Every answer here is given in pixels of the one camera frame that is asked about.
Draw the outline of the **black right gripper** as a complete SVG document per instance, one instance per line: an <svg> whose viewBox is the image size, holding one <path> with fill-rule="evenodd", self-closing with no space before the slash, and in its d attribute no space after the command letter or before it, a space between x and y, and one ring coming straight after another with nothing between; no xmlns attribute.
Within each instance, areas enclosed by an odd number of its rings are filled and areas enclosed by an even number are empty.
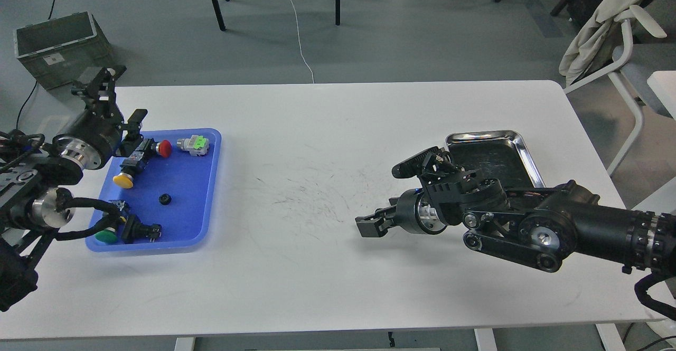
<svg viewBox="0 0 676 351"><path fill-rule="evenodd" d="M373 214L355 217L362 238L382 238L393 227L423 235L437 235L448 227L422 189L409 189L390 198L389 203L391 206L380 207Z"/></svg>

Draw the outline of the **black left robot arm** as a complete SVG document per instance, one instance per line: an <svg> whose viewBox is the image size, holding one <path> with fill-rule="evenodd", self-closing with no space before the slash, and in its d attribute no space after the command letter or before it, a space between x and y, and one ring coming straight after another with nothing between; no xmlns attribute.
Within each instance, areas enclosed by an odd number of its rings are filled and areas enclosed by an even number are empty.
<svg viewBox="0 0 676 351"><path fill-rule="evenodd" d="M126 158L142 142L137 109L125 120L116 104L116 81L124 65L88 67L71 92L85 108L51 143L42 133L2 133L1 308L37 289L36 265L52 241L79 240L123 219L120 207L74 197L84 170L98 170L113 157Z"/></svg>

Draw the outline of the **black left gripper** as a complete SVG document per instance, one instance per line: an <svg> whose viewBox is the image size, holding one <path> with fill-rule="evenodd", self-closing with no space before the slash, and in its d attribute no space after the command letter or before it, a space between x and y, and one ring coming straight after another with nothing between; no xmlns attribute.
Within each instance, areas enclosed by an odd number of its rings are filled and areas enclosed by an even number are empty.
<svg viewBox="0 0 676 351"><path fill-rule="evenodd" d="M124 122L116 104L116 81L123 75L125 65L87 67L71 84L71 94L82 99L88 111L71 121L65 132L53 137L57 154L75 161L80 168L103 168L120 147L121 156L130 156L144 137L140 130L148 114L137 109ZM126 136L121 139L121 130Z"/></svg>

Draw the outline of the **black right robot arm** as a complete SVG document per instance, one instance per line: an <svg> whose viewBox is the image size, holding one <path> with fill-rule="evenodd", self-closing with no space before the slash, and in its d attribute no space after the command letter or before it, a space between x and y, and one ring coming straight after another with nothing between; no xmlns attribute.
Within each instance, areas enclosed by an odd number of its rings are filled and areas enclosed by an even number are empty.
<svg viewBox="0 0 676 351"><path fill-rule="evenodd" d="M455 164L444 148L430 147L392 168L421 187L355 223L363 238L381 238L392 227L437 235L463 224L468 249L545 272L556 272L572 253L650 270L634 286L645 307L674 319L674 306L649 294L674 277L674 215L599 205L599 195L569 180L553 188L505 189L480 169Z"/></svg>

